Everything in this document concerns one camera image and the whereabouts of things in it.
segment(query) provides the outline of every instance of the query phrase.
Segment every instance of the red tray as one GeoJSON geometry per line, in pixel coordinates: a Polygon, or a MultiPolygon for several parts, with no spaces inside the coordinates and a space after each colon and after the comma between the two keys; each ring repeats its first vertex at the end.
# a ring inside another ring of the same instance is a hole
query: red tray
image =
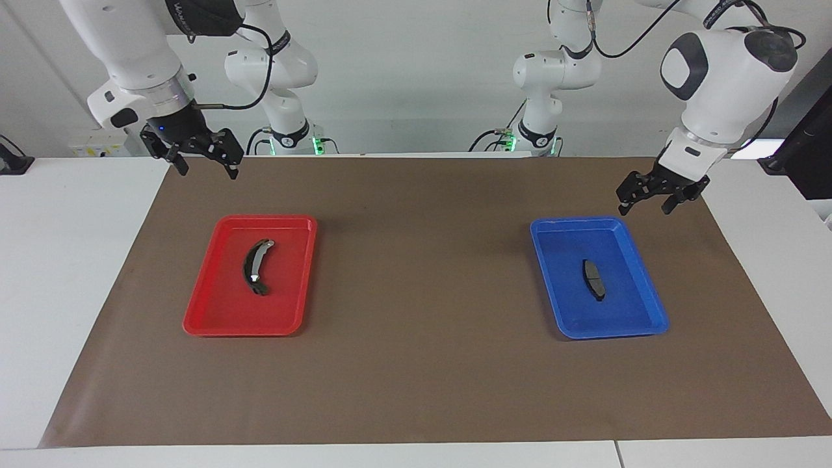
{"type": "Polygon", "coordinates": [[[312,267],[315,219],[233,215],[214,229],[182,327],[195,336],[287,336],[304,318],[312,267]],[[261,239],[271,247],[260,266],[265,296],[246,284],[243,263],[261,239]]]}

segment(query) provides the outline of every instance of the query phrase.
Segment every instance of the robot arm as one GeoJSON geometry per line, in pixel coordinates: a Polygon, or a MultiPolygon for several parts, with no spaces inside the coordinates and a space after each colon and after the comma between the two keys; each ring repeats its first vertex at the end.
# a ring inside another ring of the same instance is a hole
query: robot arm
{"type": "MultiPolygon", "coordinates": [[[[602,0],[593,3],[596,11],[601,5],[602,0]]],[[[601,57],[587,28],[587,1],[557,0],[551,19],[549,28],[562,46],[528,53],[514,63],[514,82],[527,94],[526,111],[512,129],[518,137],[515,150],[534,156],[548,154],[555,141],[563,105],[554,92],[590,87],[601,76],[601,57]]]]}
{"type": "Polygon", "coordinates": [[[260,34],[241,30],[252,47],[233,51],[225,59],[225,74],[236,86],[258,96],[267,73],[272,67],[269,91],[261,102],[269,118],[271,137],[281,154],[314,152],[313,124],[307,120],[300,99],[290,89],[307,87],[318,77],[318,63],[312,54],[298,44],[284,26],[274,0],[247,0],[245,20],[266,31],[274,46],[269,49],[260,34]]]}
{"type": "MultiPolygon", "coordinates": [[[[652,7],[671,3],[637,1],[652,7]]],[[[661,79],[686,108],[652,171],[632,172],[618,187],[622,215],[655,195],[669,195],[661,207],[665,214],[697,199],[710,181],[708,170],[791,79],[797,52],[789,33],[760,24],[750,7],[733,3],[683,0],[673,8],[697,17],[709,29],[683,34],[664,56],[661,79]]]]}
{"type": "MultiPolygon", "coordinates": [[[[189,36],[230,36],[243,24],[245,9],[233,0],[166,0],[179,29],[189,36]]],[[[104,63],[110,79],[87,104],[105,128],[147,121],[142,141],[153,157],[179,171],[180,152],[219,162],[233,179],[243,150],[229,129],[212,132],[194,99],[191,79],[149,2],[61,0],[72,25],[104,63]]]]}

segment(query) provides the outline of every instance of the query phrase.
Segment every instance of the brown paper mat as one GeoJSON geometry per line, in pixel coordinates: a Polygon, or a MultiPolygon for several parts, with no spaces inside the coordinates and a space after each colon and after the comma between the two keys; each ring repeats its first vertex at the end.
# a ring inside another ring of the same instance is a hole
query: brown paper mat
{"type": "Polygon", "coordinates": [[[832,434],[704,202],[626,218],[665,335],[557,331],[529,223],[615,213],[650,159],[251,158],[236,182],[190,163],[162,184],[41,446],[832,434]],[[298,336],[182,330],[232,213],[319,220],[298,336]]]}

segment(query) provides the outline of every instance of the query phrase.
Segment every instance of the electrical outlet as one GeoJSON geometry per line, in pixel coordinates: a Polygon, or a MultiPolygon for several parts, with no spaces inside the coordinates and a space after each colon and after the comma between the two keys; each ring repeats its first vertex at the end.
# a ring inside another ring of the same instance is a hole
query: electrical outlet
{"type": "Polygon", "coordinates": [[[77,135],[69,142],[72,154],[77,157],[134,157],[140,156],[138,145],[124,132],[94,130],[77,135]]]}

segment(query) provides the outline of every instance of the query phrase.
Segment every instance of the white table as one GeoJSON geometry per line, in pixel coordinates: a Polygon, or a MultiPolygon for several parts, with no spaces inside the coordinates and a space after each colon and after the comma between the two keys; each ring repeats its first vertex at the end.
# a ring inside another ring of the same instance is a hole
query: white table
{"type": "MultiPolygon", "coordinates": [[[[0,451],[0,466],[612,468],[619,457],[627,468],[832,466],[832,437],[29,450],[165,171],[150,158],[41,159],[26,176],[0,177],[0,448],[19,449],[0,451]]],[[[832,413],[832,300],[825,296],[832,290],[832,232],[787,178],[765,176],[755,162],[722,162],[711,178],[705,199],[715,219],[832,413]]]]}

